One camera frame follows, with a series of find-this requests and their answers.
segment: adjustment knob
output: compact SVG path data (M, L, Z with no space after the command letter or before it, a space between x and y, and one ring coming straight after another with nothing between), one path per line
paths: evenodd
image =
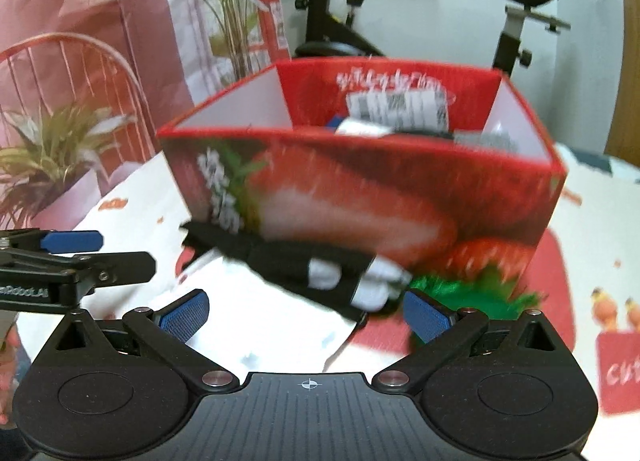
M520 65L524 68L528 68L533 60L533 53L528 49L523 49L518 55L518 58L520 59Z
M347 0L347 6L351 6L352 8L359 8L362 6L364 0Z
M296 0L294 5L296 6L297 10L303 11L309 7L309 0Z

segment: metal screw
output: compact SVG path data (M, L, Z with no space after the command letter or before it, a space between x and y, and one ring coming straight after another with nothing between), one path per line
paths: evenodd
M402 371L384 371L378 375L378 381L386 387L402 387L409 383L409 376Z
M210 387L224 387L234 381L234 376L226 371L209 371L202 376L202 383Z

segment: blue gripper pad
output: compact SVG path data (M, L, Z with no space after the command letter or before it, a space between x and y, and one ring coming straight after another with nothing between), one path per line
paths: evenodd
M209 318L209 297L194 289L154 314L158 327L186 343Z
M100 232L49 232L40 240L40 247L49 253L88 253L98 251L104 239Z
M404 294L402 314L407 325L424 343L440 336L453 325L450 315L441 313L412 291Z

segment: ribbed black surface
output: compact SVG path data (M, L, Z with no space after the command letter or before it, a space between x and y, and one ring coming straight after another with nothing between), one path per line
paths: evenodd
M318 385L313 389L309 381ZM51 461L37 455L33 461ZM361 375L253 375L207 396L174 437L132 461L480 461L435 435L411 399Z

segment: printed fabric backdrop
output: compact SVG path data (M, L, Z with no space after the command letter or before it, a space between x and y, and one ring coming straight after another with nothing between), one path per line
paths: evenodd
M72 229L156 128L289 57L280 0L0 0L0 228Z

